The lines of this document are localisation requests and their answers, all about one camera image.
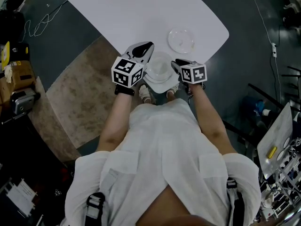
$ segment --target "white shirt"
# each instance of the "white shirt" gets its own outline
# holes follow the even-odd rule
[[[118,176],[108,191],[110,170]],[[201,133],[183,100],[140,105],[131,113],[128,133],[115,151],[76,160],[66,218],[70,226],[84,226],[87,198],[101,191],[109,204],[108,225],[133,226],[170,185],[190,214],[225,226],[230,210],[228,177],[236,180],[242,193],[248,226],[261,202],[258,167],[240,154],[222,156]]]

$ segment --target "plate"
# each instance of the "plate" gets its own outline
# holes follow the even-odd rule
[[[286,141],[284,142],[283,148],[286,148],[286,146],[288,145],[289,142],[290,142],[290,138],[286,139]]]
[[[154,52],[147,65],[146,73],[156,81],[166,81],[172,74],[173,59],[164,52]]]
[[[177,53],[188,54],[194,49],[194,36],[185,28],[174,28],[168,35],[169,46]]]
[[[277,161],[279,161],[279,160],[282,158],[283,154],[284,154],[284,151],[281,151],[281,152],[279,153],[279,155],[278,155],[278,157],[277,157]]]

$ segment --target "yellow object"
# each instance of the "yellow object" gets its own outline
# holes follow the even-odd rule
[[[277,150],[276,146],[271,149],[271,151],[270,151],[270,153],[268,155],[269,159],[271,159],[273,157],[273,155],[275,154],[276,150]]]
[[[1,54],[2,71],[4,70],[4,67],[9,63],[9,56],[10,56],[9,52],[10,49],[9,49],[9,41],[8,41],[7,44],[4,46],[4,49],[2,50],[2,54]]]

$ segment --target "white cable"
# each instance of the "white cable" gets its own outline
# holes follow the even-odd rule
[[[279,79],[279,73],[278,73],[278,67],[277,67],[277,60],[276,60],[276,57],[274,57],[274,59],[275,59],[275,65],[276,65],[277,76],[278,76],[278,82],[279,82],[279,93],[280,93],[280,103],[281,103],[281,84],[280,84],[280,79]]]
[[[266,33],[267,33],[267,37],[268,37],[268,39],[269,39],[269,43],[273,46],[273,43],[272,43],[271,39],[269,38],[268,29],[267,29],[267,27],[266,27],[266,25],[265,25],[265,23],[264,23],[264,20],[263,20],[262,15],[261,15],[261,13],[260,13],[258,4],[257,4],[256,0],[254,0],[254,2],[255,2],[256,7],[257,7],[257,9],[258,9],[258,12],[259,12],[259,15],[260,15],[260,17],[261,17],[261,20],[262,20],[263,26],[264,26],[264,28],[265,28],[265,31],[266,31]],[[279,79],[279,73],[278,73],[278,67],[277,67],[277,60],[276,60],[276,57],[274,57],[274,59],[275,59],[275,65],[276,65],[277,77],[278,77],[278,82],[279,82],[279,93],[280,93],[280,103],[281,103],[281,84],[280,84],[280,79]]]
[[[38,37],[38,36],[40,36],[40,35],[44,32],[44,30],[46,29],[48,23],[50,23],[50,22],[55,18],[55,16],[57,15],[57,13],[61,10],[62,5],[61,5],[60,8],[58,9],[58,11],[53,15],[52,19],[49,20],[49,14],[46,14],[46,15],[43,17],[43,19],[41,20],[41,22],[39,22],[39,23],[35,26],[35,28],[34,28],[34,33],[33,33],[32,35],[30,34],[30,24],[31,24],[31,20],[28,20],[28,21],[24,24],[24,36],[23,36],[23,39],[22,39],[21,43],[23,42],[23,40],[24,40],[24,38],[25,38],[25,35],[26,35],[26,24],[27,24],[28,22],[29,22],[29,26],[28,26],[28,34],[29,34],[29,36],[30,36],[30,37],[33,37],[33,36],[34,36],[34,37]],[[40,27],[41,24],[46,24],[46,25],[45,25],[45,27],[44,27],[44,29],[42,30],[41,33],[36,34],[36,32],[38,31],[38,29],[39,29],[39,27]]]
[[[258,9],[258,12],[259,12],[259,15],[260,15],[260,17],[261,17],[261,20],[262,20],[263,26],[264,26],[264,28],[265,28],[265,31],[267,32],[267,37],[268,37],[268,39],[269,39],[269,33],[268,33],[268,30],[267,30],[267,27],[265,26],[265,23],[264,23],[263,17],[261,16],[261,13],[260,13],[260,10],[259,10],[259,7],[258,7],[258,4],[257,4],[256,0],[254,0],[254,2],[255,2],[255,4],[256,4],[256,7],[257,7],[257,9]]]

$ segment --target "paper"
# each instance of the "paper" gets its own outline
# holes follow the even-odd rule
[[[19,190],[19,192],[25,197],[27,198],[29,201],[32,201],[34,196],[36,195],[36,193],[24,182],[24,180],[22,179],[22,181],[19,183],[17,189]]]
[[[26,215],[30,214],[34,204],[28,200],[24,195],[18,190],[16,185],[13,185],[11,190],[8,192],[7,197]]]
[[[13,76],[13,71],[11,69],[11,65],[7,65],[4,68],[4,75],[7,83],[11,83],[11,77]]]

